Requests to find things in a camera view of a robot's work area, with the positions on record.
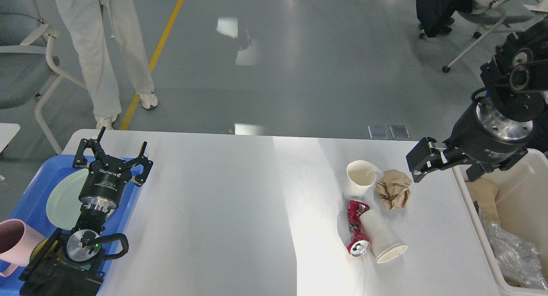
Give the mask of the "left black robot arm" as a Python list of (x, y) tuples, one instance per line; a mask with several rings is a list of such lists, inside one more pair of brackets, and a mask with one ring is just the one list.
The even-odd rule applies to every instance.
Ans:
[(129, 251), (127, 236), (106, 226), (108, 216), (125, 208), (129, 183), (141, 187), (152, 169), (143, 142), (135, 158), (107, 154), (100, 142), (101, 128), (94, 139), (80, 140), (72, 167), (85, 171), (86, 179), (77, 190), (80, 212), (69, 228), (56, 228), (30, 256), (19, 276), (21, 296), (96, 296), (104, 282), (104, 263)]

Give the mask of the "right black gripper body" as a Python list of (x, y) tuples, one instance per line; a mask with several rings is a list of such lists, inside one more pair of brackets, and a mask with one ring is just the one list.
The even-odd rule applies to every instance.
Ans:
[(492, 165), (517, 153), (536, 134), (533, 121), (517, 122), (495, 109), (489, 98), (476, 98), (456, 121), (444, 144)]

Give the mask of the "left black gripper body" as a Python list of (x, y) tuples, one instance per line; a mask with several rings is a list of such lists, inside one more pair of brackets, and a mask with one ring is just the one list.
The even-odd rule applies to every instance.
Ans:
[(107, 210), (119, 207), (125, 187), (132, 177), (130, 169), (118, 169), (119, 162), (104, 166), (96, 160), (90, 164), (88, 177), (78, 196), (82, 204), (102, 205)]

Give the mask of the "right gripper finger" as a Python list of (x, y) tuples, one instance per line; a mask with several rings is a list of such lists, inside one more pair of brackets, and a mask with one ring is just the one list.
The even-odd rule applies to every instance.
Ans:
[(468, 155), (460, 149), (448, 147), (440, 150), (435, 148), (436, 142), (434, 138), (424, 137), (406, 155), (408, 169), (415, 183), (434, 171), (444, 171), (468, 163)]
[(519, 162), (523, 157), (526, 156), (527, 153), (515, 153), (512, 154), (509, 158), (503, 160), (502, 162), (492, 164), (487, 162), (474, 162), (468, 169), (466, 170), (466, 175), (468, 177), (468, 181), (477, 181), (485, 175), (486, 173), (491, 173), (497, 169), (500, 171), (507, 171), (511, 169), (517, 162)]

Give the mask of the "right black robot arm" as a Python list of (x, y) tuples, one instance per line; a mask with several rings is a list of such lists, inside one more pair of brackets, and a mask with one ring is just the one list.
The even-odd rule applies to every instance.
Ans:
[(527, 153), (537, 133), (534, 120), (547, 109), (547, 19), (508, 35), (481, 66), (484, 86), (444, 140), (422, 138), (407, 154), (413, 181), (434, 171), (468, 165), (470, 181), (496, 169), (507, 171)]

